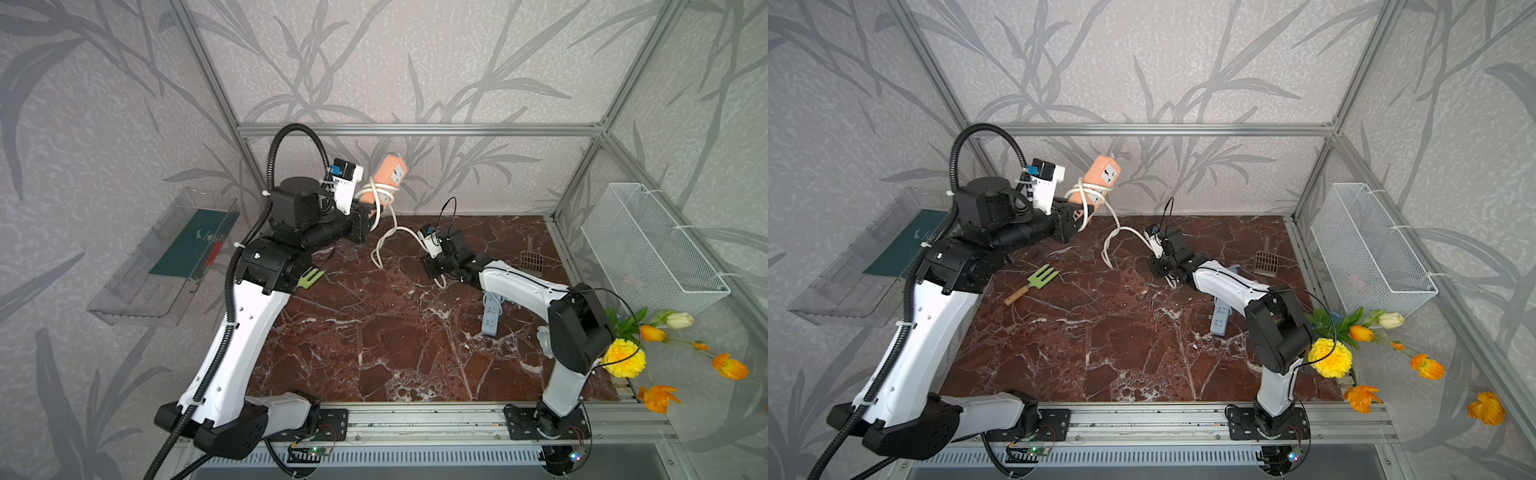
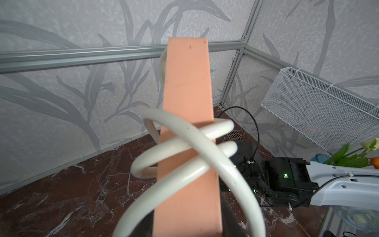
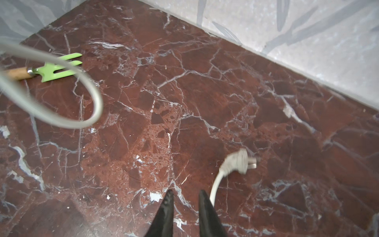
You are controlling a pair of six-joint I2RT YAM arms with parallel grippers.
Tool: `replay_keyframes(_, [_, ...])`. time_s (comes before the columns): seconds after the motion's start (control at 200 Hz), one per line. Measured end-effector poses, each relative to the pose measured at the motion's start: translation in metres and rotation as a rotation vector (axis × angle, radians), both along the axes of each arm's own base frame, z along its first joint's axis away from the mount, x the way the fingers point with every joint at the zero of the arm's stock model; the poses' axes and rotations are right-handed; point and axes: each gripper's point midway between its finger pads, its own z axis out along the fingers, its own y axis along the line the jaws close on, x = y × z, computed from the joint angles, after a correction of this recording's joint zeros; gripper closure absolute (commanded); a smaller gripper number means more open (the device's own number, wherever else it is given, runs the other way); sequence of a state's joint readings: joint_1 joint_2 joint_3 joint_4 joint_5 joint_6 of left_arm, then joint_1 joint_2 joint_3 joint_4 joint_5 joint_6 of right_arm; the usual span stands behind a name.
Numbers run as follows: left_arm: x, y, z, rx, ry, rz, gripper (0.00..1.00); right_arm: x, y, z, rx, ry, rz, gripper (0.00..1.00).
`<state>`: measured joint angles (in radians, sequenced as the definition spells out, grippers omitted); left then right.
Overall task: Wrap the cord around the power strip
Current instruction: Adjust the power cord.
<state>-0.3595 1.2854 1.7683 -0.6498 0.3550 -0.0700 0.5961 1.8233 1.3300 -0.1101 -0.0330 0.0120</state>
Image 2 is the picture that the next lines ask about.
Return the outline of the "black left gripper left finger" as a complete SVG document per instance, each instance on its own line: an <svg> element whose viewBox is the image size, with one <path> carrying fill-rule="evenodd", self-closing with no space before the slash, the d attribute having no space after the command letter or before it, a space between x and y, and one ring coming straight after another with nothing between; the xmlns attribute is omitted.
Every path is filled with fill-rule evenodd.
<svg viewBox="0 0 379 237"><path fill-rule="evenodd" d="M133 230L130 237L152 237L154 214L149 213Z"/></svg>

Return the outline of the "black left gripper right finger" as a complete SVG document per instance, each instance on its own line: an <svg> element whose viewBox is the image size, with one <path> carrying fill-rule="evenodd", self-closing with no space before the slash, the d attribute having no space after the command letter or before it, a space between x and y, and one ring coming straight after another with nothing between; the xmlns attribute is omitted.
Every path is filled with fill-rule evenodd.
<svg viewBox="0 0 379 237"><path fill-rule="evenodd" d="M246 237L242 227L239 225L233 210L229 206L227 200L220 193L223 237Z"/></svg>

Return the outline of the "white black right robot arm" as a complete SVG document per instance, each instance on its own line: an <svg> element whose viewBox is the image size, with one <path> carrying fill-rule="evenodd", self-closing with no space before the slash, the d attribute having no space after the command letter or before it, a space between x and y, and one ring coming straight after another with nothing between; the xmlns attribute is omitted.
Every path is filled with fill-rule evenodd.
<svg viewBox="0 0 379 237"><path fill-rule="evenodd" d="M266 207L347 206L379 209L379 160L367 158L368 146L333 161L278 157L264 160L254 143L237 141L231 157L250 189L263 195Z"/></svg>

